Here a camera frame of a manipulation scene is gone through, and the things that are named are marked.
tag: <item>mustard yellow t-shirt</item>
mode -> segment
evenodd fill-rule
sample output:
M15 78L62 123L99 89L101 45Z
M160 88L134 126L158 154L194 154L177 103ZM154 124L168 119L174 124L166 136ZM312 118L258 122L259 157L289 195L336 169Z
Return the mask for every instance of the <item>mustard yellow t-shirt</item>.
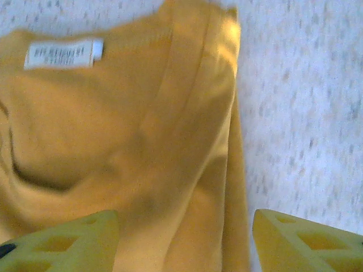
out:
M0 39L0 243L119 213L115 272L249 271L235 10L169 0L104 39L92 68L25 70Z

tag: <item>t-shirt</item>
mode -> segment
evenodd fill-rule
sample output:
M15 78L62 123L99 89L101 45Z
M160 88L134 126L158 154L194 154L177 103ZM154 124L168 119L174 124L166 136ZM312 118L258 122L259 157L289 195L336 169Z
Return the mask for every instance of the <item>t-shirt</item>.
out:
M93 67L24 69L101 38ZM105 31L0 39L0 243L116 210L115 272L249 271L235 9L167 0Z

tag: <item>speckled white surface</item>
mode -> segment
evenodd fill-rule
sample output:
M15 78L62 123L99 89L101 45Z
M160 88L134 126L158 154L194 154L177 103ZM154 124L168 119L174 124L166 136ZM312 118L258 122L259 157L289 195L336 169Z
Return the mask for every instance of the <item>speckled white surface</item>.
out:
M363 3L229 0L243 25L238 85L250 218L259 208L363 234ZM14 28L108 28L162 0L2 0ZM253 271L260 271L251 240Z

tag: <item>white carpet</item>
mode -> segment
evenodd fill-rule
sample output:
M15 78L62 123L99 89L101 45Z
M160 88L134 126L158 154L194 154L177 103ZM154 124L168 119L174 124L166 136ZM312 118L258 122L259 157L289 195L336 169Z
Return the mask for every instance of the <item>white carpet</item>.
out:
M0 35L108 28L162 0L2 0ZM229 0L243 25L239 96L250 220L260 208L363 234L363 5ZM260 271L251 240L253 271Z

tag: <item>clothing label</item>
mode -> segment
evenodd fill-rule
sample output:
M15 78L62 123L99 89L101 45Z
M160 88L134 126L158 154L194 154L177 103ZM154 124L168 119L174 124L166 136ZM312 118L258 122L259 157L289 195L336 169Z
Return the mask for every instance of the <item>clothing label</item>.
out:
M24 69L92 67L94 60L101 59L102 50L102 39L62 43L56 41L33 42L29 46Z

